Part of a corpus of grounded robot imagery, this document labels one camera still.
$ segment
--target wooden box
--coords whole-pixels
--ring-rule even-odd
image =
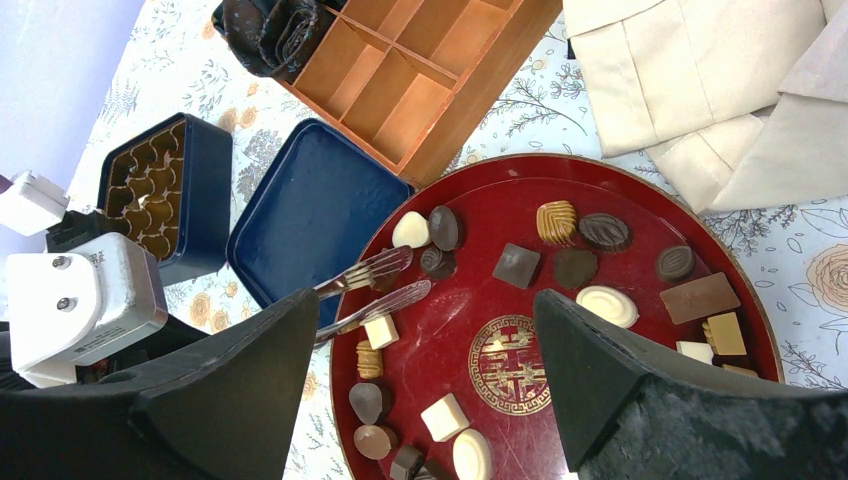
[[[348,0],[294,84],[408,183],[435,181],[556,20],[562,0]]]

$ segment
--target blue box lid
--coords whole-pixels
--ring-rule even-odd
[[[259,182],[227,243],[227,260],[260,307],[354,265],[412,188],[340,132],[298,124]],[[321,302],[321,326],[340,297]]]

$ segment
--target red tray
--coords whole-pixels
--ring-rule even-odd
[[[749,356],[736,365],[782,381],[774,336],[750,282],[694,214],[653,185],[598,162],[552,155],[504,157],[454,172],[419,192],[386,221],[363,252],[368,257],[391,246],[392,229],[408,211],[426,217],[434,207],[447,205],[466,226],[465,244],[456,252],[457,272],[435,281],[427,298],[394,315],[401,339],[382,351],[385,371],[380,381],[395,396],[385,424],[402,445],[411,444],[427,458],[453,469],[453,442],[433,442],[419,416],[436,400],[453,393],[471,428],[489,441],[495,478],[554,479],[567,472],[531,320],[537,291],[554,288],[570,298],[578,292],[556,285],[551,258],[558,249],[546,246],[536,233],[536,209],[554,200],[570,201],[578,216],[606,212],[630,226],[633,245],[627,251],[596,252],[600,268],[591,284],[617,288],[633,299],[640,314],[633,332],[670,348],[678,340],[704,341],[700,321],[672,324],[659,297],[671,285],[654,274],[654,262],[662,250],[689,245],[698,256],[692,278],[724,272],[742,301],[736,313]],[[507,242],[542,254],[538,278],[527,290],[492,277]],[[585,247],[581,239],[576,244]],[[418,267],[421,250],[397,285],[427,278]],[[345,295],[339,316],[353,313],[376,295],[368,289]],[[505,359],[481,355],[486,339],[496,333],[524,333],[530,342],[510,350]],[[353,445],[353,432],[360,423],[348,403],[348,392],[362,381],[355,350],[365,338],[360,329],[335,340],[331,389],[339,439],[351,473],[371,480],[388,478],[394,453],[375,462]],[[499,378],[500,385],[506,386],[491,381]]]

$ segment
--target beige cloth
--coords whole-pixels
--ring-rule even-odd
[[[647,149],[696,212],[848,193],[848,7],[781,83],[769,117],[743,115]]]
[[[820,0],[564,0],[604,156],[773,105],[824,10]]]

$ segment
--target floral tablecloth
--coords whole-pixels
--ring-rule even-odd
[[[315,116],[274,81],[244,71],[209,22],[216,3],[144,5],[71,184],[73,207],[96,203],[110,150],[183,111],[233,134],[235,223],[289,132]],[[562,20],[551,26],[450,169],[520,152],[599,158],[580,66],[567,60],[563,31]],[[641,152],[607,161],[674,194]],[[848,337],[841,339],[848,332],[848,199],[717,213],[704,221],[755,285],[777,336],[786,381],[825,390],[848,387],[840,379],[848,380]],[[169,287],[167,300],[175,316],[208,332],[258,311],[229,266]],[[328,359],[328,347],[312,356],[286,479],[349,478],[333,426]]]

